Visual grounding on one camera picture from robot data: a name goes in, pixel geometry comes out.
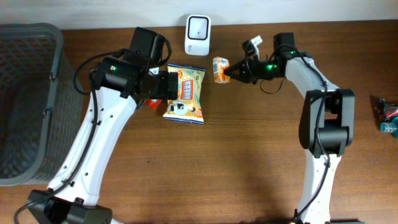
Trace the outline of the red snack bag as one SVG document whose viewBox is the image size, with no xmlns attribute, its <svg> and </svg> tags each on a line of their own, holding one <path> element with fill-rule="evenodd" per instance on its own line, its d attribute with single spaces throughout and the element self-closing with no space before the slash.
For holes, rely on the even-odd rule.
<svg viewBox="0 0 398 224">
<path fill-rule="evenodd" d="M 154 100 L 154 99 L 149 99 L 146 100 L 146 105 L 149 106 L 151 109 L 155 110 L 160 104 L 162 100 Z"/>
</svg>

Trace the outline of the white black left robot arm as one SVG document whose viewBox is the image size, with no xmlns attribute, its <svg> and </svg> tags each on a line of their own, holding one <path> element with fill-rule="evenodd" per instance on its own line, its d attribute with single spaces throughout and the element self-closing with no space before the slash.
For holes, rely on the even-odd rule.
<svg viewBox="0 0 398 224">
<path fill-rule="evenodd" d="M 145 101 L 178 97 L 178 74 L 153 72 L 169 60 L 164 49 L 172 54 L 164 36 L 136 27 L 129 48 L 101 54 L 89 73 L 90 102 L 66 159 L 46 190 L 32 190 L 24 206 L 38 223 L 116 223 L 98 200 L 119 135 Z"/>
</svg>

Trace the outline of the black red snack packet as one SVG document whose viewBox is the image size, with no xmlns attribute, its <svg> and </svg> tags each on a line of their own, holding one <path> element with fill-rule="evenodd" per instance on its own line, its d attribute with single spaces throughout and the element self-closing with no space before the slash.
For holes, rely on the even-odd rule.
<svg viewBox="0 0 398 224">
<path fill-rule="evenodd" d="M 379 120 L 383 122 L 390 122 L 397 117 L 397 105 L 380 98 L 377 110 L 379 113 Z"/>
</svg>

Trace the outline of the orange tissue pack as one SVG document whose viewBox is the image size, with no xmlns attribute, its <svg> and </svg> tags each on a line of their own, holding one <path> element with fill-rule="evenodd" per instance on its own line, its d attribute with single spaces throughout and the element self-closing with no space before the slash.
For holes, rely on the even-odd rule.
<svg viewBox="0 0 398 224">
<path fill-rule="evenodd" d="M 223 57 L 215 57 L 213 59 L 213 74 L 216 83 L 224 84 L 230 83 L 231 78 L 224 74 L 224 71 L 229 67 L 229 60 Z"/>
</svg>

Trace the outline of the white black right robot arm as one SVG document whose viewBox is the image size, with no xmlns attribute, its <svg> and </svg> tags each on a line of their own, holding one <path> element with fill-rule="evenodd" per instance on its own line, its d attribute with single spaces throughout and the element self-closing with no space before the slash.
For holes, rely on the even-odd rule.
<svg viewBox="0 0 398 224">
<path fill-rule="evenodd" d="M 252 84 L 282 78 L 293 83 L 303 96 L 298 138 L 305 151 L 305 177 L 291 223 L 330 223 L 335 172 L 353 142 L 355 95 L 329 81 L 313 57 L 296 48 L 293 33 L 275 35 L 274 51 L 265 60 L 259 58 L 261 43 L 260 36 L 243 42 L 244 58 L 224 74 Z"/>
</svg>

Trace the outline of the yellow wet wipes pack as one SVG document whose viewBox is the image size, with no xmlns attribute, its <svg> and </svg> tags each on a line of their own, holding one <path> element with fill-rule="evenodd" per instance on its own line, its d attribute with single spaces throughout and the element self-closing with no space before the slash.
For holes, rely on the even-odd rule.
<svg viewBox="0 0 398 224">
<path fill-rule="evenodd" d="M 178 96 L 167 101 L 164 119 L 181 123 L 204 124 L 200 104 L 201 84 L 206 69 L 188 65 L 168 64 L 169 72 L 178 74 Z"/>
</svg>

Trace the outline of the teal mouthwash bottle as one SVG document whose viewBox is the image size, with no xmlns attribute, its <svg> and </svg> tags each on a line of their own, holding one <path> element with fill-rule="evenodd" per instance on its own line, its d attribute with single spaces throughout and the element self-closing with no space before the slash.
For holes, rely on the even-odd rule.
<svg viewBox="0 0 398 224">
<path fill-rule="evenodd" d="M 397 120 L 398 120 L 398 117 L 394 118 L 391 122 L 381 123 L 380 131 L 382 133 L 391 133 L 395 138 L 398 138 Z"/>
</svg>

